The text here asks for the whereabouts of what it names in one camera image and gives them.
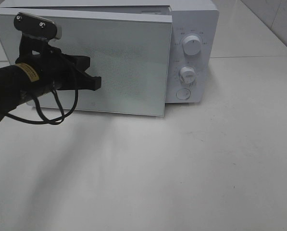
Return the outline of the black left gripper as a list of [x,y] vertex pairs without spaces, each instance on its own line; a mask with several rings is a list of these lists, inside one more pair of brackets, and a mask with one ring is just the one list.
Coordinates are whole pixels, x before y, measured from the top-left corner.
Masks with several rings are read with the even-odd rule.
[[88,75],[89,67],[90,57],[65,55],[47,39],[23,33],[14,64],[14,93],[42,96],[53,90],[96,91],[101,88],[101,77]]

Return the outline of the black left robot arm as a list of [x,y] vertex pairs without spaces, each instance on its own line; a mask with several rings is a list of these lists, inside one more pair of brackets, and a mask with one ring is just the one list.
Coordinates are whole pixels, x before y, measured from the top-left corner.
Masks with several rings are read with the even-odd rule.
[[[15,64],[0,68],[0,122],[8,117],[32,125],[61,124],[75,110],[79,90],[101,88],[101,77],[86,73],[89,67],[87,56],[63,54],[45,38],[22,35]],[[44,115],[39,102],[48,93],[53,94],[61,113],[54,119]],[[11,114],[28,101],[35,103],[39,121]]]

